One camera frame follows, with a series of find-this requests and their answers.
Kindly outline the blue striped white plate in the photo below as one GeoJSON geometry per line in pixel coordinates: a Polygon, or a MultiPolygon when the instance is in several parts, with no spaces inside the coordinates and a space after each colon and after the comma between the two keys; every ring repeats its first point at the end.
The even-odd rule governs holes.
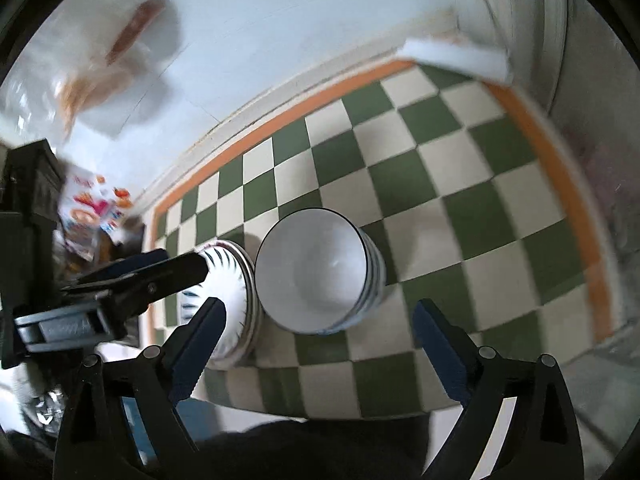
{"type": "Polygon", "coordinates": [[[208,273],[200,284],[178,293],[179,323],[186,325],[207,299],[219,299],[226,308],[226,326],[209,363],[217,370],[243,366],[254,350],[264,317],[257,298],[254,263],[232,240],[215,238],[194,252],[205,258],[208,273]]]}

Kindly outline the white bowl dark rim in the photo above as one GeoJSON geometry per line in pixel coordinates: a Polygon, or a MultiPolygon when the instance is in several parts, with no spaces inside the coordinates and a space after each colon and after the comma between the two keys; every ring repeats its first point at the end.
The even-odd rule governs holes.
{"type": "Polygon", "coordinates": [[[371,237],[337,211],[287,214],[260,243],[256,292],[268,316],[299,335],[360,323],[383,300],[386,265],[371,237]]]}

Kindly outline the colourful snack package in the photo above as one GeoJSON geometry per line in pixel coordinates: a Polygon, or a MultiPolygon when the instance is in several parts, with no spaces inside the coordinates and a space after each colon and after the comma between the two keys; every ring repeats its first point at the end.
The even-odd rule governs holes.
{"type": "Polygon", "coordinates": [[[92,261],[100,234],[118,230],[134,206],[126,188],[77,166],[68,166],[58,203],[65,246],[81,259],[92,261]]]}

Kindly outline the clear plastic bag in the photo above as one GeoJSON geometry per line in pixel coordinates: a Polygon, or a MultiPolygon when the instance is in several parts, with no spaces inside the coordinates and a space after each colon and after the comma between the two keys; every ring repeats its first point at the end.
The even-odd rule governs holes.
{"type": "Polygon", "coordinates": [[[1,119],[17,142],[63,145],[81,127],[118,136],[170,43],[168,0],[63,0],[1,86],[1,119]]]}

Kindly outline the green white checkered mat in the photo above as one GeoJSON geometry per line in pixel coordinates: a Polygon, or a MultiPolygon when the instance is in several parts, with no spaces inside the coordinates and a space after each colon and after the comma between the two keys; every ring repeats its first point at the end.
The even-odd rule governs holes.
{"type": "Polygon", "coordinates": [[[620,322],[602,224],[548,122],[508,88],[406,62],[292,106],[223,150],[152,213],[152,242],[179,255],[228,238],[254,254],[293,211],[361,226],[387,268],[382,304],[344,332],[265,322],[234,370],[194,396],[275,415],[412,415],[447,404],[410,318],[430,297],[504,356],[570,361],[620,322]]]}

